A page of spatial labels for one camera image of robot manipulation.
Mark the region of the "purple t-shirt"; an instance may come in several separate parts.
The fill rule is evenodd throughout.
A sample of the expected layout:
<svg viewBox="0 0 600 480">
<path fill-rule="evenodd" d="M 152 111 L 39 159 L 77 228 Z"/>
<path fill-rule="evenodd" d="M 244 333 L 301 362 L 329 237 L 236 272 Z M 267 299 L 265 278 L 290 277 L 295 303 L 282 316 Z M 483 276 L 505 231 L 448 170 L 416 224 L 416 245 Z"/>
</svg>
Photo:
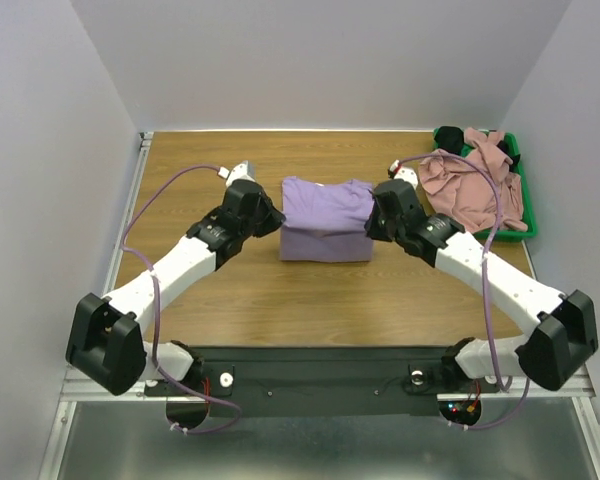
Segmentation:
<svg viewBox="0 0 600 480">
<path fill-rule="evenodd" d="M 279 258 L 321 263 L 369 262 L 373 241 L 365 223 L 373 208 L 372 185 L 351 179 L 320 184 L 298 177 L 282 181 Z"/>
</svg>

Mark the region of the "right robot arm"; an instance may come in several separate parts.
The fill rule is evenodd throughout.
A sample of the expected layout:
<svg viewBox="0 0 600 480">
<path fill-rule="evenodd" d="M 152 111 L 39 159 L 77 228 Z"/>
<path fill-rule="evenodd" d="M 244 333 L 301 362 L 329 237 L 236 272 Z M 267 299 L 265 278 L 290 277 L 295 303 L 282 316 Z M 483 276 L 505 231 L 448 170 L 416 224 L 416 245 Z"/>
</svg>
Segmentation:
<svg viewBox="0 0 600 480">
<path fill-rule="evenodd" d="M 408 255 L 455 277 L 518 326 L 517 337 L 468 339 L 452 346 L 440 366 L 443 384 L 462 390 L 475 379 L 526 376 L 558 391 L 598 349 L 592 299 L 539 283 L 496 254 L 444 214 L 427 215 L 414 187 L 391 179 L 372 192 L 365 230 Z"/>
</svg>

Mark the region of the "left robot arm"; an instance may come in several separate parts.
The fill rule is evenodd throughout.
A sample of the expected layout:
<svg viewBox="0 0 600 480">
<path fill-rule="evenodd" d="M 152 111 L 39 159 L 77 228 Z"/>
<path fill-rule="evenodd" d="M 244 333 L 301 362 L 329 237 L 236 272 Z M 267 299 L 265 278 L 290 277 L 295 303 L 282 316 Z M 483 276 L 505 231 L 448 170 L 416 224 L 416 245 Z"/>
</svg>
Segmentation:
<svg viewBox="0 0 600 480">
<path fill-rule="evenodd" d="M 194 223 L 176 245 L 127 284 L 76 306 L 66 361 L 113 395 L 139 381 L 167 380 L 179 393 L 195 392 L 203 371 L 193 351 L 175 341 L 145 341 L 162 311 L 194 283 L 239 254 L 251 237 L 278 230 L 284 215 L 258 183 L 239 179 L 220 206 Z"/>
</svg>

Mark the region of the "black t-shirt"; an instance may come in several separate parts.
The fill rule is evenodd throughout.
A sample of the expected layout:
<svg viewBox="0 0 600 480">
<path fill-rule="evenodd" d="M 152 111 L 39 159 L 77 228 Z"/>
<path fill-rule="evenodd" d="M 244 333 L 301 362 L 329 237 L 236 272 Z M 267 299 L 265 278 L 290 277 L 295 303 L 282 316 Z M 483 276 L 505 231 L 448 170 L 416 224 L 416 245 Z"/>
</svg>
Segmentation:
<svg viewBox="0 0 600 480">
<path fill-rule="evenodd" d="M 438 149 L 462 155 L 465 146 L 464 131 L 456 126 L 441 126 L 434 132 L 434 143 Z"/>
</svg>

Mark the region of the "right electronics board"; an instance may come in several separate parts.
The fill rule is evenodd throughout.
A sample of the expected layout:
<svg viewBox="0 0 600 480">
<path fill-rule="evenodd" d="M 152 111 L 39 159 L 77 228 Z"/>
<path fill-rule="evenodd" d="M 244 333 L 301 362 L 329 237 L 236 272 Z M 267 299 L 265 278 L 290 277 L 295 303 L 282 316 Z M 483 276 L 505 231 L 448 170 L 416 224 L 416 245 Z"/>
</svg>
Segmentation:
<svg viewBox="0 0 600 480">
<path fill-rule="evenodd" d="M 480 400 L 442 400 L 438 407 L 445 420 L 460 425 L 474 426 L 482 415 Z"/>
</svg>

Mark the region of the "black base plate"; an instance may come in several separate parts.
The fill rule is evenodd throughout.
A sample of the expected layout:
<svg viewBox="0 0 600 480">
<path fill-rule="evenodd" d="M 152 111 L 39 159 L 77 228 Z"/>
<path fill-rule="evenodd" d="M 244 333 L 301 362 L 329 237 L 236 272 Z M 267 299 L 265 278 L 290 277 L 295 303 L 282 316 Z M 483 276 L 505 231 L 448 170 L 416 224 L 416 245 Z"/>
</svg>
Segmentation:
<svg viewBox="0 0 600 480">
<path fill-rule="evenodd" d="M 220 399 L 210 412 L 245 418 L 436 416 L 439 396 L 464 399 L 486 382 L 466 377 L 444 346 L 196 347 L 182 382 Z"/>
</svg>

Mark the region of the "aluminium front rail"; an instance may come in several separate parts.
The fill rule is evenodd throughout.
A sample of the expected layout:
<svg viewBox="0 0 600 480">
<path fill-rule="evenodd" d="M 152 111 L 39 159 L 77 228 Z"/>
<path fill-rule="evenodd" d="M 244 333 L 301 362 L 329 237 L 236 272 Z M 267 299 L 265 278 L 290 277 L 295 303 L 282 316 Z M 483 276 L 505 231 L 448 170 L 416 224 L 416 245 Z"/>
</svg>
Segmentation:
<svg viewBox="0 0 600 480">
<path fill-rule="evenodd" d="M 141 382 L 153 396 L 171 396 L 169 377 L 189 388 L 209 379 L 219 398 L 235 398 L 249 386 L 266 391 L 317 387 L 333 393 L 339 387 L 384 392 L 393 384 L 408 395 L 459 395 L 473 380 L 441 347 L 201 348 L 158 364 L 142 354 L 110 366 L 84 358 L 72 368 L 70 379 L 87 377 L 114 396 Z"/>
</svg>

